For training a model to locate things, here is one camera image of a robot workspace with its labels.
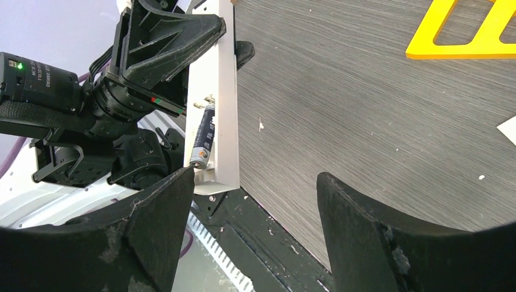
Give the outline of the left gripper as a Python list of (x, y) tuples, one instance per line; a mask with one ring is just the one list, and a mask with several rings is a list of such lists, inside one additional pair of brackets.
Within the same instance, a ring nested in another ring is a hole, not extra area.
[[(120, 15), (106, 75), (135, 99), (178, 117), (186, 110), (189, 65), (225, 32), (217, 15), (183, 15), (151, 1), (133, 1)], [(253, 43), (237, 41), (237, 69), (255, 54)]]

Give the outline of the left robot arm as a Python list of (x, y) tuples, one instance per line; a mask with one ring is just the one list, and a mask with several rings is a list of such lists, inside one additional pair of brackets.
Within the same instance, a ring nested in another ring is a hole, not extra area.
[(175, 1), (131, 1), (113, 45), (83, 77), (2, 52), (1, 133), (31, 138), (33, 181), (84, 188), (106, 177), (141, 190), (179, 170), (182, 145), (138, 122), (155, 110), (192, 115), (191, 64), (235, 34), (234, 12), (188, 15)]

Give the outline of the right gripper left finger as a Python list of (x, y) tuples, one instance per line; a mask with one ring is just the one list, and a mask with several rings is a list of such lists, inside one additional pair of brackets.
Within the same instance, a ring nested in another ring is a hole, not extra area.
[(193, 192), (187, 167), (63, 225), (1, 229), (1, 290), (171, 291)]

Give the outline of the white remote battery cover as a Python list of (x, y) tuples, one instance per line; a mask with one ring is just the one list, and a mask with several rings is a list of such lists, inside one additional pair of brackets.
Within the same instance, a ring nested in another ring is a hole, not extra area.
[(234, 6), (230, 1), (200, 1), (194, 15), (215, 14), (224, 19), (226, 33), (189, 66), (184, 165), (192, 146), (207, 98), (214, 100), (215, 134), (206, 170), (195, 172), (195, 194), (215, 195), (240, 188), (237, 67)]

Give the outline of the long white remote lid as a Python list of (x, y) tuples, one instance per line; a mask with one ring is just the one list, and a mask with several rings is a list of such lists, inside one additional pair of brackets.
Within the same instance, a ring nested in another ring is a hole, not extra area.
[(500, 131), (508, 140), (516, 145), (516, 116), (511, 117), (505, 122), (497, 126), (497, 130)]

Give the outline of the black battery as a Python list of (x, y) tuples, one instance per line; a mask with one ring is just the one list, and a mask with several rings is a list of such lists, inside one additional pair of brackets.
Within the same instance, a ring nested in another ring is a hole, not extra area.
[(207, 168), (215, 136), (214, 117), (215, 105), (207, 105), (204, 108), (189, 159), (190, 165), (196, 169)]

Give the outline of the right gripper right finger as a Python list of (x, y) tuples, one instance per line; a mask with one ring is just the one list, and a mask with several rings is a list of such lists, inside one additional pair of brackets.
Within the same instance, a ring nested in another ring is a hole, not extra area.
[(322, 172), (319, 214), (337, 291), (514, 291), (515, 224), (430, 223)]

